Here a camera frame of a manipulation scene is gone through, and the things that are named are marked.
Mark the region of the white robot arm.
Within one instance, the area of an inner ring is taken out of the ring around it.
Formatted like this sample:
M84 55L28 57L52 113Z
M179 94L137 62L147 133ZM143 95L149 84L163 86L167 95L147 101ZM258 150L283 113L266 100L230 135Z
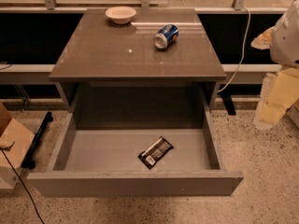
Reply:
M271 60L281 65L263 79L254 126L268 130L275 126L299 99L299 0L292 2L277 23L253 39L256 49L269 49Z

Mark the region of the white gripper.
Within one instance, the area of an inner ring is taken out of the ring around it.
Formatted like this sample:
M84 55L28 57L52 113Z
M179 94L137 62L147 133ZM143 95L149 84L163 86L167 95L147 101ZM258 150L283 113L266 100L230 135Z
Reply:
M270 27L251 42L255 49L270 49L274 28ZM269 130L284 117L299 99L299 70L286 68L263 79L260 101L255 111L254 126Z

